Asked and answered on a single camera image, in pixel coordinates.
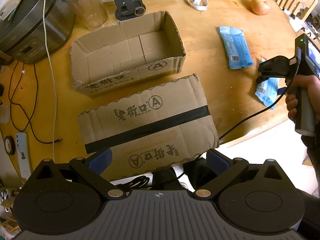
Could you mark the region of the person right hand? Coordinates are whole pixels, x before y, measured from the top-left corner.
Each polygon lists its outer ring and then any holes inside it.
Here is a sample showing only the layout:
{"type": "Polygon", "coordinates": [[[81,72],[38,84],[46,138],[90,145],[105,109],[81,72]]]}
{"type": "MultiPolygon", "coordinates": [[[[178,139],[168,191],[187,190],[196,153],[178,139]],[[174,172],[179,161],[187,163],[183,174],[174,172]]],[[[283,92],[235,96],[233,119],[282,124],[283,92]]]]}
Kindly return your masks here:
{"type": "MultiPolygon", "coordinates": [[[[306,88],[308,91],[309,99],[311,105],[313,107],[315,113],[315,120],[316,124],[319,123],[319,114],[320,114],[320,89],[319,89],[319,79],[314,75],[297,75],[293,79],[291,87],[301,87],[306,88]]],[[[298,106],[298,99],[296,98],[295,94],[287,94],[286,99],[286,107],[288,110],[288,117],[290,120],[294,120],[295,115],[297,114],[297,106],[298,106]]]]}

